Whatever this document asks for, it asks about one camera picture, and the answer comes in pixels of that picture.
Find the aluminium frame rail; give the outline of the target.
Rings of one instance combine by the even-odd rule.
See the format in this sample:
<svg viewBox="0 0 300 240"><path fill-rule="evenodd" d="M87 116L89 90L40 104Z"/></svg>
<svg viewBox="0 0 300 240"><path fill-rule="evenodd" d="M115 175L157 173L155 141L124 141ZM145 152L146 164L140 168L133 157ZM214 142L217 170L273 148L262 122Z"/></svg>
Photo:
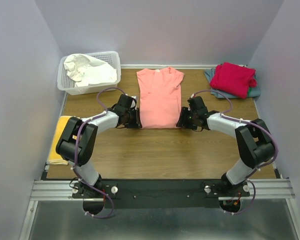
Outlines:
<svg viewBox="0 0 300 240"><path fill-rule="evenodd" d="M257 200L293 199L295 192L288 178L284 179L252 179L248 183L250 194L255 185ZM32 186L31 201L68 201L73 200L68 180L39 180Z"/></svg>

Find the white cloth in basket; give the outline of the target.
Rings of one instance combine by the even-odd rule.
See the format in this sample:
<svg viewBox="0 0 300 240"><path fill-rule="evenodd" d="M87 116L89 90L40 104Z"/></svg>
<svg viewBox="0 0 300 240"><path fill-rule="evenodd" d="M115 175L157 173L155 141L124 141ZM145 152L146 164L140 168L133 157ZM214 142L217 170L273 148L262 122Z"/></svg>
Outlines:
<svg viewBox="0 0 300 240"><path fill-rule="evenodd" d="M109 63L86 54L69 55L63 66L75 87L111 84L118 80L117 70Z"/></svg>

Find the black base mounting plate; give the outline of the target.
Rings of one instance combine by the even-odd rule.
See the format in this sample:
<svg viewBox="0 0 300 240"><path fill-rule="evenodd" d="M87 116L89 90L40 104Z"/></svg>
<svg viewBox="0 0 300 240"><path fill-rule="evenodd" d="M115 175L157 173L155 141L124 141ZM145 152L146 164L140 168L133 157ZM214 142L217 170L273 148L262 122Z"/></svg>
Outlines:
<svg viewBox="0 0 300 240"><path fill-rule="evenodd" d="M228 188L220 179L103 179L101 192L76 182L74 199L115 209L218 208L220 201L250 197L243 182Z"/></svg>

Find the folded green t shirt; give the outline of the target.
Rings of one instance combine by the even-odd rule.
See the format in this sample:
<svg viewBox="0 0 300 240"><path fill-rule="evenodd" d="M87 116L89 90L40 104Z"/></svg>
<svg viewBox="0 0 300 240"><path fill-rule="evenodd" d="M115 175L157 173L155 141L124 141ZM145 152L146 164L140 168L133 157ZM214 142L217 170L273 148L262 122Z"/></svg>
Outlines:
<svg viewBox="0 0 300 240"><path fill-rule="evenodd" d="M250 87L248 92L247 92L247 97L248 98L253 98L254 97L254 88Z"/></svg>

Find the folded red t shirt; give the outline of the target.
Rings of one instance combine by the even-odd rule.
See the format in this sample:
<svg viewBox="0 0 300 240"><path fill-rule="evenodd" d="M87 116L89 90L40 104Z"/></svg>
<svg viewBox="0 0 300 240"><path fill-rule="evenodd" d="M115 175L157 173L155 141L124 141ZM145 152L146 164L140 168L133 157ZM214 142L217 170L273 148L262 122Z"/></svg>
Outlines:
<svg viewBox="0 0 300 240"><path fill-rule="evenodd" d="M258 86L255 74L256 70L253 68L224 62L215 68L210 86L213 89L245 99L250 89Z"/></svg>

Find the white plastic basket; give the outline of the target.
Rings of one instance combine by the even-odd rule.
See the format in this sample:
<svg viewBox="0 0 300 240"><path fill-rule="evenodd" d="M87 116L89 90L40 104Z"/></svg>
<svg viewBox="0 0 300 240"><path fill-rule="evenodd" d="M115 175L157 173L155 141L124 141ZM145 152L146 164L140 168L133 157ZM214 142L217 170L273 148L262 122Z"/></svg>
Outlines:
<svg viewBox="0 0 300 240"><path fill-rule="evenodd" d="M83 87L75 87L75 82L67 76L67 71L64 68L64 61L68 56L64 56L60 60L57 73L57 87L61 91L65 91L70 95L83 95L90 93L98 93L107 88L117 87L121 80L121 63L119 54L116 51L102 51L85 53L99 60L103 60L110 64L117 71L117 81L114 83L102 83L97 85L89 85Z"/></svg>

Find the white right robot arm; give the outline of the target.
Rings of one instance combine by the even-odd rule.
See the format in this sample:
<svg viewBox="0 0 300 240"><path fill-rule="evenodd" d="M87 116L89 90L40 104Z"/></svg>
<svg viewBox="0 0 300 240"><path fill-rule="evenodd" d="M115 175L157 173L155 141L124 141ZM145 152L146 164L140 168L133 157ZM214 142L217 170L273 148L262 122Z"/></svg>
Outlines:
<svg viewBox="0 0 300 240"><path fill-rule="evenodd" d="M239 160L224 173L212 190L231 196L256 171L270 165L278 156L278 146L262 119L244 120L209 111L200 96L187 100L182 107L176 127L196 131L217 131L236 139Z"/></svg>

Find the pink t shirt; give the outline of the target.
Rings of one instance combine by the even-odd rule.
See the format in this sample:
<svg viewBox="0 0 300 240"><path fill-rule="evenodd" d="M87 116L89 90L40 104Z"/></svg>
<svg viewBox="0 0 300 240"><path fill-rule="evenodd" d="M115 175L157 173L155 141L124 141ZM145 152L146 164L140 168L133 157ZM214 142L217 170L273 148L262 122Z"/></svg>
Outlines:
<svg viewBox="0 0 300 240"><path fill-rule="evenodd" d="M182 108L184 73L173 67L142 69L136 73L143 129L175 129Z"/></svg>

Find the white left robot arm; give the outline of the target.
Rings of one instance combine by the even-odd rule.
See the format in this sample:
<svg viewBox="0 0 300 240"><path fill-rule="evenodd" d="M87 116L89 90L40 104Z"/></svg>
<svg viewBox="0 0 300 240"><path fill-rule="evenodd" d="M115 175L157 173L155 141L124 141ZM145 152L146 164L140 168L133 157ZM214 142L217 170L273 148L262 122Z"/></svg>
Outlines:
<svg viewBox="0 0 300 240"><path fill-rule="evenodd" d="M121 94L112 107L87 117L71 117L56 144L55 151L71 164L73 172L84 185L83 191L91 198L102 191L102 177L90 161L97 136L120 126L141 129L138 97Z"/></svg>

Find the folded blue t shirt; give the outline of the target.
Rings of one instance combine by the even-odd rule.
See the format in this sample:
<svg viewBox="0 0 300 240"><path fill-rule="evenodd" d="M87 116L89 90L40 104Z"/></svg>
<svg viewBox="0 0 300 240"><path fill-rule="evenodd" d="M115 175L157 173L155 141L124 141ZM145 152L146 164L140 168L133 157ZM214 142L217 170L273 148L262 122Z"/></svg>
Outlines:
<svg viewBox="0 0 300 240"><path fill-rule="evenodd" d="M212 78L215 76L216 69L215 68L205 69L203 71L203 73L204 73L208 83L210 83ZM211 90L213 90L213 91L211 91L210 94L214 95L217 99L224 99L224 98L239 99L240 98L236 95L233 95L228 92L221 91L221 90L217 90L214 88L211 88ZM253 98L259 97L260 95L261 95L261 90L259 89L259 87L258 86L254 87L254 97Z"/></svg>

